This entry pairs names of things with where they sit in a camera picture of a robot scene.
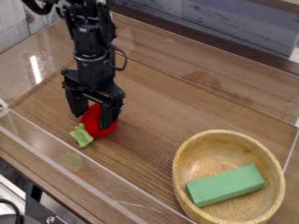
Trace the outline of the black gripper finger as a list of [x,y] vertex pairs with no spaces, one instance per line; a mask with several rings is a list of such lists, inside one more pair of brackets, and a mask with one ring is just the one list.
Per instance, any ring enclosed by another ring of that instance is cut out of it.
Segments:
[[123,106],[124,103],[122,100],[110,100],[100,104],[99,127],[103,130],[107,130],[118,120],[119,114],[123,111]]
[[88,99],[84,96],[84,89],[71,89],[66,87],[66,96],[70,104],[70,110],[76,117],[80,117],[90,107]]

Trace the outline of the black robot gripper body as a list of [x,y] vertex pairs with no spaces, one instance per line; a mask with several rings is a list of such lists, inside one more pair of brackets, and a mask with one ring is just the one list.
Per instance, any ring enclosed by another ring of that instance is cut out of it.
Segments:
[[116,71],[122,68],[116,67],[116,55],[108,53],[104,57],[96,59],[75,57],[78,68],[63,69],[63,88],[84,89],[84,96],[88,101],[103,103],[104,101],[115,101],[126,98],[126,92],[115,82]]

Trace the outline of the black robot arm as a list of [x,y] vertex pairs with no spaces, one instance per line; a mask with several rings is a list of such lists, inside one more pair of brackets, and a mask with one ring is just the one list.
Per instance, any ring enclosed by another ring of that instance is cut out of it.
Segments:
[[55,11],[66,21],[78,63],[76,69],[60,71],[70,110],[75,116],[83,116],[90,102],[96,102],[100,106],[98,124],[106,130],[118,120],[126,98],[126,92],[115,83],[116,72],[124,68],[116,66],[119,48],[114,39],[118,34],[108,1],[22,1],[36,14],[47,15]]

